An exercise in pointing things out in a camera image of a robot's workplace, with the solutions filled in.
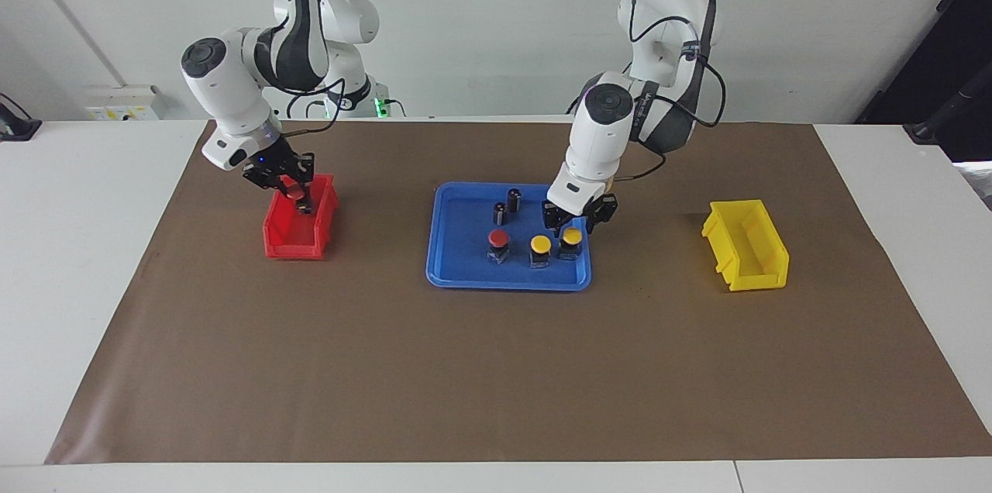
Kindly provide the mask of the red plastic bin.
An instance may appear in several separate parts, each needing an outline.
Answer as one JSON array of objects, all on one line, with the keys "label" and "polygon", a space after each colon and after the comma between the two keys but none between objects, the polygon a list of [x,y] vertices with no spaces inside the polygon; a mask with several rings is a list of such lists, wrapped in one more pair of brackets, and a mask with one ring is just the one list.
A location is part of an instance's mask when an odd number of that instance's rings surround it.
[{"label": "red plastic bin", "polygon": [[309,186],[313,211],[302,214],[295,203],[276,191],[263,221],[263,248],[269,259],[321,260],[332,241],[332,222],[339,200],[332,173],[316,173]]}]

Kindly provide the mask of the blue plastic tray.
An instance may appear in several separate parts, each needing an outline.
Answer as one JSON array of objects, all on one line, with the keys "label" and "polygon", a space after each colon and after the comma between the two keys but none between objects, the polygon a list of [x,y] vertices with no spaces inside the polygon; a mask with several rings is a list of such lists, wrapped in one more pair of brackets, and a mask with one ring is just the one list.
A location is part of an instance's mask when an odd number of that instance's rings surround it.
[{"label": "blue plastic tray", "polygon": [[[518,211],[501,229],[509,236],[503,261],[489,257],[494,206],[506,202],[511,189],[521,192]],[[560,240],[545,228],[542,203],[546,184],[451,181],[440,185],[433,200],[426,277],[439,288],[508,289],[508,291],[583,291],[592,282],[591,243],[585,236],[577,259],[559,256]],[[549,266],[534,268],[530,241],[548,236],[553,248]]]}]

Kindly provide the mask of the brown table mat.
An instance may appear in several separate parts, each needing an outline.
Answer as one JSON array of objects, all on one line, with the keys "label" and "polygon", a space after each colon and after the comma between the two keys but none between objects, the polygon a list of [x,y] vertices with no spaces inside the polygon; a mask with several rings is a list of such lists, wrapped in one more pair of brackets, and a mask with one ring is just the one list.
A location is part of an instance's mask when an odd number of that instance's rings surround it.
[{"label": "brown table mat", "polygon": [[[992,434],[809,125],[699,129],[618,187],[578,293],[440,289],[436,189],[537,182],[563,125],[348,122],[295,140],[341,201],[322,261],[198,150],[49,464],[987,457]],[[783,288],[730,291],[709,203],[761,200]]]}]

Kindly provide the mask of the yellow plastic bin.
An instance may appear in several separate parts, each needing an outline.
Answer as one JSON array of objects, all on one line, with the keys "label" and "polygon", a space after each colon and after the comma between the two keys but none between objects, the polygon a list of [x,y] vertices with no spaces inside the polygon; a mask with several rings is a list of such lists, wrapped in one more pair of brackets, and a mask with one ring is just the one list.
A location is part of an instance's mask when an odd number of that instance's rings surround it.
[{"label": "yellow plastic bin", "polygon": [[709,203],[701,235],[730,291],[783,288],[790,256],[761,200]]}]

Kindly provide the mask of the black device on table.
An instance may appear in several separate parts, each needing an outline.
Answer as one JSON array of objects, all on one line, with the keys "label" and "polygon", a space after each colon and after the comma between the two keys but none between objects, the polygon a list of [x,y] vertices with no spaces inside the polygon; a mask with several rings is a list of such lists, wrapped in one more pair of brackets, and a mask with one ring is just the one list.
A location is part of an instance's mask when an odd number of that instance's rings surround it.
[{"label": "black device on table", "polygon": [[29,141],[42,125],[43,121],[0,91],[0,141]]}]

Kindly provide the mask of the black stand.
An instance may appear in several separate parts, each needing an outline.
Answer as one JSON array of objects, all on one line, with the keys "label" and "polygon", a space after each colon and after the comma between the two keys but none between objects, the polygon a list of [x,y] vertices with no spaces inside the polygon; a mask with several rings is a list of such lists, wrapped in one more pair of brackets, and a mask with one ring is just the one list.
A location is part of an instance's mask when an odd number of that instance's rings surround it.
[{"label": "black stand", "polygon": [[925,121],[904,123],[902,129],[907,133],[908,139],[918,146],[938,146],[939,130],[974,107],[978,98],[984,97],[989,91],[992,91],[992,78],[979,80],[974,77],[947,98]]}]

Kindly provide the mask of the white wall outlet box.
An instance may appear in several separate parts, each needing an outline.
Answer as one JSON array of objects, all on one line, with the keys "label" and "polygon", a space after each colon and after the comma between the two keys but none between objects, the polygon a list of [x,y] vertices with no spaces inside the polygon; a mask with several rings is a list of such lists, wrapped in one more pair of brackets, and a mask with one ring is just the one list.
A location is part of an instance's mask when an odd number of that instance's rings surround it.
[{"label": "white wall outlet box", "polygon": [[87,86],[84,109],[92,121],[162,121],[164,104],[151,84],[125,84],[122,87]]}]

